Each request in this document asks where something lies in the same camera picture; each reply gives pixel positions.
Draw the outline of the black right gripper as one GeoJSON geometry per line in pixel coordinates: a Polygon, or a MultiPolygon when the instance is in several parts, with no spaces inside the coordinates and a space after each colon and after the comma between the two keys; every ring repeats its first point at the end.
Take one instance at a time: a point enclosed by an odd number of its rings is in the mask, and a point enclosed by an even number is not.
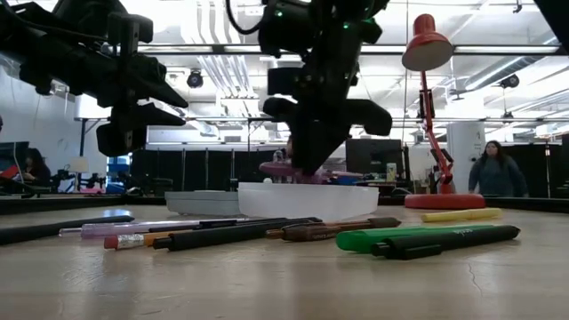
{"type": "Polygon", "coordinates": [[[350,137],[353,125],[361,125],[371,135],[388,136],[392,116],[372,100],[348,99],[358,71],[359,42],[292,42],[266,44],[266,54],[280,58],[282,52],[301,57],[300,67],[279,67],[268,71],[268,94],[263,111],[291,132],[293,168],[313,176],[326,159],[350,137]],[[317,132],[310,159],[312,120],[303,106],[316,114],[317,132]]]}

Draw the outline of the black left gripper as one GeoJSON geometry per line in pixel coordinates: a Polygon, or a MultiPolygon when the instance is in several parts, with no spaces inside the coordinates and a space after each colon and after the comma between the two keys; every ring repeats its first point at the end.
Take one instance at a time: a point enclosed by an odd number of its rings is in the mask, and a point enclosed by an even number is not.
{"type": "Polygon", "coordinates": [[[19,17],[27,22],[18,26],[22,81],[47,94],[57,80],[75,95],[88,94],[100,107],[113,107],[109,122],[96,130],[103,155],[125,156],[143,148],[151,125],[186,123],[154,103],[120,108],[149,98],[179,108],[188,106],[165,81],[165,66],[138,52],[138,42],[153,39],[152,20],[125,12],[105,13],[95,26],[104,26],[107,35],[97,37],[82,36],[52,13],[23,12],[19,17]]]}

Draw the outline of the purple scissors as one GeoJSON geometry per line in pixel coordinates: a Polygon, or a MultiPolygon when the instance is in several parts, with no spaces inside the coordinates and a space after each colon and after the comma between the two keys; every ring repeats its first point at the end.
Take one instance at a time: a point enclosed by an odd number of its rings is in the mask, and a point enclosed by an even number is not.
{"type": "Polygon", "coordinates": [[[270,176],[291,178],[297,184],[325,184],[331,178],[363,178],[362,173],[329,171],[323,168],[315,173],[304,174],[301,169],[294,168],[287,162],[265,162],[259,166],[259,170],[270,176]]]}

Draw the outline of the brown marker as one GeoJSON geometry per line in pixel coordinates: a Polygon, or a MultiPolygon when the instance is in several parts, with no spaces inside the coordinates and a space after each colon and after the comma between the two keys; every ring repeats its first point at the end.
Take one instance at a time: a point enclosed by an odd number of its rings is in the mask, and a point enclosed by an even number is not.
{"type": "Polygon", "coordinates": [[[401,221],[392,218],[370,218],[349,222],[310,222],[271,229],[265,233],[268,239],[281,239],[288,242],[312,242],[335,238],[340,232],[371,228],[396,228],[401,221]]]}

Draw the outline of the translucent purple pen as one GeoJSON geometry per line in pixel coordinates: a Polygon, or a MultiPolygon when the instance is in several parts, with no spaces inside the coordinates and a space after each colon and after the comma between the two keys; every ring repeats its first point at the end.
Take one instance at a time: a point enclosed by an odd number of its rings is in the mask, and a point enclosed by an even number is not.
{"type": "Polygon", "coordinates": [[[220,224],[222,222],[242,222],[246,219],[221,219],[221,220],[172,220],[172,221],[146,221],[146,222],[118,222],[118,223],[93,223],[84,224],[79,228],[62,228],[59,237],[96,238],[115,235],[136,233],[148,233],[152,228],[166,227],[202,227],[220,224]]]}

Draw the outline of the orange pencil with red eraser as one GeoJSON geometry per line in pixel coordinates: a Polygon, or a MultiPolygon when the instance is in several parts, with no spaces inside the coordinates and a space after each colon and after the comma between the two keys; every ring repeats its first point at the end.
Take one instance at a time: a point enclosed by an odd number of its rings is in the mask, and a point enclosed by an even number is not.
{"type": "Polygon", "coordinates": [[[104,249],[112,250],[125,250],[139,247],[150,247],[153,245],[154,240],[157,238],[168,237],[171,234],[185,233],[185,230],[173,230],[173,231],[163,231],[156,233],[145,233],[145,234],[131,234],[131,235],[117,235],[117,236],[107,236],[103,242],[104,249]]]}

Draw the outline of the green marker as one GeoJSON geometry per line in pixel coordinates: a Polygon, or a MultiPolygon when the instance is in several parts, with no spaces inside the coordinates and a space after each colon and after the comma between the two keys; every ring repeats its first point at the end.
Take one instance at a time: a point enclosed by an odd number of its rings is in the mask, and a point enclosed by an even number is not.
{"type": "Polygon", "coordinates": [[[460,225],[445,227],[404,227],[404,228],[372,228],[342,231],[336,237],[336,245],[347,252],[370,253],[371,245],[385,238],[399,236],[420,236],[427,234],[448,233],[453,231],[489,228],[491,224],[460,225]]]}

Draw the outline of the thin black pen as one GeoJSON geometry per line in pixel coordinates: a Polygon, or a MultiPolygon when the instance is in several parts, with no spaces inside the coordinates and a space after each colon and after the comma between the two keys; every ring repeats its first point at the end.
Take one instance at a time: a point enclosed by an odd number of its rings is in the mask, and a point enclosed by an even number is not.
{"type": "Polygon", "coordinates": [[[247,224],[258,224],[263,222],[273,222],[287,220],[287,218],[270,218],[270,219],[256,219],[256,220],[208,220],[201,221],[194,225],[176,225],[171,227],[159,227],[151,228],[149,233],[159,233],[167,231],[183,231],[183,230],[199,230],[208,228],[223,228],[223,227],[234,227],[247,224]]]}

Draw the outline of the long black pen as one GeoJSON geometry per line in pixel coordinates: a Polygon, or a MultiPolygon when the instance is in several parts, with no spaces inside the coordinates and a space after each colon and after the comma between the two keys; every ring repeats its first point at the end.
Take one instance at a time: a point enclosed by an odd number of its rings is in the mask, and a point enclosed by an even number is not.
{"type": "Polygon", "coordinates": [[[271,229],[280,229],[295,224],[320,222],[321,220],[315,217],[287,220],[256,220],[251,223],[241,223],[231,227],[206,228],[189,232],[171,233],[166,237],[156,238],[153,241],[152,247],[155,250],[167,249],[170,252],[176,252],[219,244],[231,244],[263,238],[265,233],[271,229]]]}

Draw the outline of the dark grey pen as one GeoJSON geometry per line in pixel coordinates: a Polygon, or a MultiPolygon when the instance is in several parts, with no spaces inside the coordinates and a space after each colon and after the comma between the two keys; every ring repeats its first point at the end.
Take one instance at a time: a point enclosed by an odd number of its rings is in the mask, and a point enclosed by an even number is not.
{"type": "Polygon", "coordinates": [[[57,236],[59,234],[59,230],[62,228],[81,228],[84,224],[131,222],[133,220],[134,217],[123,215],[94,219],[62,221],[45,225],[0,228],[0,246],[32,241],[48,236],[57,236]]]}

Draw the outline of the yellow highlighter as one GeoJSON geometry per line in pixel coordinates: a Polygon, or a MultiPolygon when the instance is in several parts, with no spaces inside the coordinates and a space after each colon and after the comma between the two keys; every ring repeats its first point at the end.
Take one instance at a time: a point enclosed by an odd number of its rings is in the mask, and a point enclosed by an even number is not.
{"type": "Polygon", "coordinates": [[[449,222],[458,220],[483,220],[497,218],[502,215],[500,208],[468,209],[449,212],[432,212],[421,215],[421,220],[426,223],[449,222]]]}

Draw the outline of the black pen with clip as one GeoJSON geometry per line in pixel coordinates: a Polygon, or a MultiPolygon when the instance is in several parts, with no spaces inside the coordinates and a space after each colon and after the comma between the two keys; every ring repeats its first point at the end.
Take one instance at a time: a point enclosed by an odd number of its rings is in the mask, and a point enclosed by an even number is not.
{"type": "Polygon", "coordinates": [[[439,255],[444,251],[513,240],[519,233],[519,228],[503,225],[436,234],[390,237],[372,244],[370,253],[375,257],[388,260],[414,260],[439,255]]]}

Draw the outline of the clear plastic supply box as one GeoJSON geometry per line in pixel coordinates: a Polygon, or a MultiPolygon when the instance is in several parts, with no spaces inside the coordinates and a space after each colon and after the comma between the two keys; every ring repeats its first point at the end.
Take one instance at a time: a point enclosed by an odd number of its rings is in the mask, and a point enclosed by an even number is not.
{"type": "Polygon", "coordinates": [[[377,188],[241,182],[238,204],[242,214],[263,218],[316,217],[344,220],[377,210],[377,188]]]}

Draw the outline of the clear plastic pencil box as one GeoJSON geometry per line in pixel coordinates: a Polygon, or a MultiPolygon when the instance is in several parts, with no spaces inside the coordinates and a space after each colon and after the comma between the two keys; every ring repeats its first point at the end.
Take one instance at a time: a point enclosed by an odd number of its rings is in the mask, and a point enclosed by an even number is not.
{"type": "Polygon", "coordinates": [[[238,193],[234,191],[168,191],[164,194],[167,209],[179,215],[240,215],[238,193]]]}

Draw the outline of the black computer monitor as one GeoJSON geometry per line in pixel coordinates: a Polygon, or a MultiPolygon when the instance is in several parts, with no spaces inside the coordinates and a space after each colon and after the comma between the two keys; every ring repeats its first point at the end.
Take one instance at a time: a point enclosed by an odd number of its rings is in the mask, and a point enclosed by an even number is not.
{"type": "Polygon", "coordinates": [[[346,169],[357,173],[386,173],[387,164],[396,165],[398,178],[404,173],[401,140],[350,139],[345,143],[346,169]]]}

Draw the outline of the blue chair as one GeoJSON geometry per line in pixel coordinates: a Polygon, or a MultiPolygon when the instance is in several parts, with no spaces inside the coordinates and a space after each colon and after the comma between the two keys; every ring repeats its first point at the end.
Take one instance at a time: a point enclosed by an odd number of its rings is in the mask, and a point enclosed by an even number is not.
{"type": "Polygon", "coordinates": [[[129,156],[116,156],[107,158],[107,194],[124,193],[124,176],[130,171],[130,163],[131,158],[129,156]]]}

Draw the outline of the black room partition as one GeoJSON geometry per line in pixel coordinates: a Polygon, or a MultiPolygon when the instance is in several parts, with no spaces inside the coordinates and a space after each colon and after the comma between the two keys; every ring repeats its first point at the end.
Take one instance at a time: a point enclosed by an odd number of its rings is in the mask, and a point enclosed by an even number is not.
{"type": "Polygon", "coordinates": [[[231,191],[239,182],[261,182],[259,170],[273,160],[272,150],[140,150],[133,154],[131,177],[140,188],[162,196],[167,191],[231,191]]]}

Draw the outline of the small white lampshade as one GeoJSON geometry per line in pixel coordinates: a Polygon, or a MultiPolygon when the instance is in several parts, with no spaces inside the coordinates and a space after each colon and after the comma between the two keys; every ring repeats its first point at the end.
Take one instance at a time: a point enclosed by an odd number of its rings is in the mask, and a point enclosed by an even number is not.
{"type": "Polygon", "coordinates": [[[89,159],[84,156],[74,156],[69,159],[68,170],[74,173],[89,173],[89,159]]]}

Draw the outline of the red desk lamp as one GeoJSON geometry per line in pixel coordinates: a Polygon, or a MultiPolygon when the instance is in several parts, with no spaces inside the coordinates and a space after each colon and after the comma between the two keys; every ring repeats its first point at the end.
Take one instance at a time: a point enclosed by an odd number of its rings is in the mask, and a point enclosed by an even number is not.
{"type": "Polygon", "coordinates": [[[429,138],[431,154],[437,162],[439,180],[435,194],[413,194],[405,197],[405,207],[422,210],[468,210],[482,209],[485,200],[474,194],[453,192],[453,158],[438,145],[433,132],[434,102],[430,98],[426,73],[447,63],[454,48],[446,36],[436,30],[434,18],[425,13],[413,23],[413,38],[406,45],[402,57],[403,66],[421,76],[420,108],[423,128],[429,138]]]}

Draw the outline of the seated person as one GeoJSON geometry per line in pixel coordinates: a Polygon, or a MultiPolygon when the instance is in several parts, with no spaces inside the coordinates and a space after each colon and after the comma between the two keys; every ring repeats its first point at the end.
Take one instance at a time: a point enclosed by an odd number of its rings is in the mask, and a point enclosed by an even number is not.
{"type": "Polygon", "coordinates": [[[34,186],[49,187],[51,184],[51,171],[37,148],[27,150],[23,179],[34,186]]]}

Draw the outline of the dark laptop screen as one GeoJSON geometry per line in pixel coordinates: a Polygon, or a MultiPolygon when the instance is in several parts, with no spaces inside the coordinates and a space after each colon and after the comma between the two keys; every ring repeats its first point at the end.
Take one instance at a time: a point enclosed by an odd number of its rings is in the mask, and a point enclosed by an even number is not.
{"type": "Polygon", "coordinates": [[[28,145],[28,141],[0,142],[0,177],[10,180],[21,177],[28,145]]]}

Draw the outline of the white round pillar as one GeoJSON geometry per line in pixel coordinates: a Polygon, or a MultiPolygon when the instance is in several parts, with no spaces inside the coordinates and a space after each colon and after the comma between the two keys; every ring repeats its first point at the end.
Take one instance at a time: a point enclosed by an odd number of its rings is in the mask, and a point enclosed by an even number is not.
{"type": "Polygon", "coordinates": [[[472,165],[484,152],[485,128],[483,123],[456,122],[447,125],[447,150],[453,158],[454,191],[469,191],[469,173],[472,165]]]}

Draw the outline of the standing person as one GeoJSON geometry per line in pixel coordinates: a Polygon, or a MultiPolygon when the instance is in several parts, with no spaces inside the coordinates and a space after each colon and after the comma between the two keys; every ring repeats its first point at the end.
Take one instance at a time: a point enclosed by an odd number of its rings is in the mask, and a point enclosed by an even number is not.
{"type": "Polygon", "coordinates": [[[483,154],[473,163],[469,172],[468,191],[482,196],[529,196],[524,174],[496,140],[488,141],[483,154]]]}

